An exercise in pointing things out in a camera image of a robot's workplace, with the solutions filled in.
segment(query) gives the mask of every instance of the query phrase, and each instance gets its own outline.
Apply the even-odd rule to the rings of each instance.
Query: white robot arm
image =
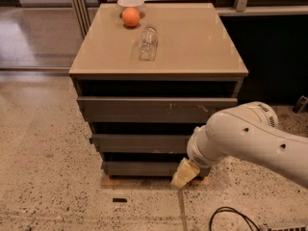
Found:
[[[278,130],[277,124],[274,110],[261,102],[217,112],[206,125],[194,129],[188,143],[190,165],[211,167],[233,156],[271,169],[308,189],[308,139]],[[182,187],[177,180],[182,177],[188,182],[193,175],[180,167],[172,182]]]

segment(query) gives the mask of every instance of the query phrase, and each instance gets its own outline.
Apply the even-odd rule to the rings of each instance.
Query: speckled floor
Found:
[[[74,42],[74,50],[68,47],[72,42],[63,48],[44,47],[44,40],[65,43],[66,34],[54,40],[48,36],[49,16],[39,12],[42,18],[37,25],[30,22],[36,18],[32,11],[15,18],[22,32],[32,34],[24,37],[33,39],[27,48],[17,44],[16,34],[21,31],[9,30],[13,22],[8,13],[16,15],[21,9],[0,10],[0,28],[9,30],[0,33],[0,65],[71,62],[80,42]],[[61,13],[56,11],[53,19]],[[64,19],[58,30],[67,24],[70,37],[78,40],[74,23]],[[6,45],[2,39],[9,40],[8,32],[15,42]],[[22,47],[32,56],[18,51]],[[236,208],[258,224],[308,220],[308,190],[230,157],[213,167],[209,177],[194,180],[182,191],[172,188],[166,178],[110,181],[100,169],[100,156],[89,144],[90,129],[76,97],[66,75],[0,72],[1,231],[203,231],[221,206]],[[291,108],[274,107],[280,128],[308,137],[308,113],[296,115]],[[115,198],[127,202],[114,202]],[[233,214],[219,214],[214,230],[248,230],[248,226]]]

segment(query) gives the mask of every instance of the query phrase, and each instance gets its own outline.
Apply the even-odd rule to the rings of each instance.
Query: drawer cabinet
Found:
[[[172,176],[195,126],[236,106],[247,75],[211,4],[146,4],[144,14],[128,30],[116,5],[101,5],[69,71],[111,176]],[[138,58],[147,19],[158,26],[154,62]]]

